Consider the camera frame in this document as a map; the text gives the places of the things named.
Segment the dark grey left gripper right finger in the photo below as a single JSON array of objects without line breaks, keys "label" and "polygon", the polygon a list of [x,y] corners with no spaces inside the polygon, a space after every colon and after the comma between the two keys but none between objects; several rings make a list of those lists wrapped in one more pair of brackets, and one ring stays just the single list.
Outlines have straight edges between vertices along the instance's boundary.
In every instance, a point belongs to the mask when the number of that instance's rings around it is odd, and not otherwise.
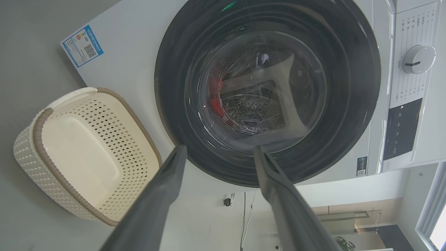
[{"label": "dark grey left gripper right finger", "polygon": [[339,251],[340,247],[287,178],[274,158],[261,146],[254,161],[263,197],[272,206],[284,251]]}]

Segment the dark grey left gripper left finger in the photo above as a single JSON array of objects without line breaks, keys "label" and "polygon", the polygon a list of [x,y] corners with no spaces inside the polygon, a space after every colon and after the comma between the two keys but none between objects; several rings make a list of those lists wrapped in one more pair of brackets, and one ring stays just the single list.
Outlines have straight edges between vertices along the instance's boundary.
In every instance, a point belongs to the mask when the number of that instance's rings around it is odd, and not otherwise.
[{"label": "dark grey left gripper left finger", "polygon": [[169,207],[183,181],[187,147],[179,145],[146,185],[121,222],[102,245],[102,251],[158,251]]}]

